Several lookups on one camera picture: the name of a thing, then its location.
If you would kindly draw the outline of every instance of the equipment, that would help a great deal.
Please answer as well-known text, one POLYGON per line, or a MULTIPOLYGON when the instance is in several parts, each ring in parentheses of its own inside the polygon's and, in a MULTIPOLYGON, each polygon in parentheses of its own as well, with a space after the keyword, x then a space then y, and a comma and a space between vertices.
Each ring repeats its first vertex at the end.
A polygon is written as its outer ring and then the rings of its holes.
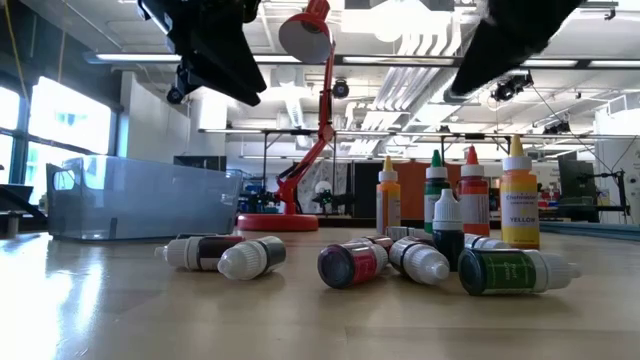
POLYGON ((253 59, 242 24, 256 18, 260 0, 138 0, 144 20, 167 35, 167 47, 181 55, 167 101, 179 104, 200 86, 255 106, 267 85, 253 59))
POLYGON ((288 54, 308 64, 319 64, 326 61, 323 90, 320 94, 318 141, 298 164, 294 164, 278 175, 279 188, 276 192, 276 198, 285 203, 284 214, 242 215, 238 218, 238 228, 241 230, 318 230, 317 217, 296 214, 294 192, 300 180, 334 136, 334 130, 331 126, 333 102, 331 80, 333 78, 335 42, 331 30, 325 23, 329 9, 329 3, 326 0, 311 0, 304 13, 292 16, 280 27, 280 44, 288 54))
POLYGON ((544 50, 584 0, 489 0, 445 99, 464 98, 544 50))

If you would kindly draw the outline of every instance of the yellow bottle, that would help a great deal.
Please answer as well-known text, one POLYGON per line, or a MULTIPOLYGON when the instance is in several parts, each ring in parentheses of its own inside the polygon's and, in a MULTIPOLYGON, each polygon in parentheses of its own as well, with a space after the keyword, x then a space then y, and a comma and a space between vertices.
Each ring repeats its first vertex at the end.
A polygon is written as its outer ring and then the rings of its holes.
POLYGON ((524 154, 520 137, 511 140, 511 153, 502 160, 500 182, 502 241, 520 249, 540 248, 538 181, 531 171, 531 158, 524 154))
POLYGON ((384 168, 378 173, 380 184, 376 188, 376 230, 385 234, 387 226, 400 226, 400 184, 393 171, 391 158, 384 159, 384 168))

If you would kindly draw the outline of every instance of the plastic storage container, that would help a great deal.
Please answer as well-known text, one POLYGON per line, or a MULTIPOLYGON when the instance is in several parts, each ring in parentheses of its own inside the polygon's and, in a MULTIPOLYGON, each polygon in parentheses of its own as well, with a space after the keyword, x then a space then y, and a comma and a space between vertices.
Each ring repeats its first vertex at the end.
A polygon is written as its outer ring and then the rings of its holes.
POLYGON ((82 240, 228 234, 241 182, 220 171, 110 156, 47 164, 49 233, 82 240))

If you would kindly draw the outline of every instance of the red bottle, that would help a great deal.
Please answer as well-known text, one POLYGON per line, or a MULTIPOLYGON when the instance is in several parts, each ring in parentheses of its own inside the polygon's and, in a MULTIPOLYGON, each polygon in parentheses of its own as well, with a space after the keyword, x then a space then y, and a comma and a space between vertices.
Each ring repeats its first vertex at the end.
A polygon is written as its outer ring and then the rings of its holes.
POLYGON ((462 209, 466 234, 489 235, 489 183, 484 180, 484 166, 478 164, 476 148, 469 148, 467 164, 462 166, 456 192, 462 209))

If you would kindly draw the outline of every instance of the wall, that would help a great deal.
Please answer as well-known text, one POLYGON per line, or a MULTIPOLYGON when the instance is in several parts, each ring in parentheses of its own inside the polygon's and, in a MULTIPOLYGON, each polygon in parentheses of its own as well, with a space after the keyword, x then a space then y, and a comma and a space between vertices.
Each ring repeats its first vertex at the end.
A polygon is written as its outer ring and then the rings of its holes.
POLYGON ((224 155, 225 135, 199 133, 199 114, 185 116, 137 81, 122 76, 117 153, 132 159, 173 163, 176 155, 224 155))

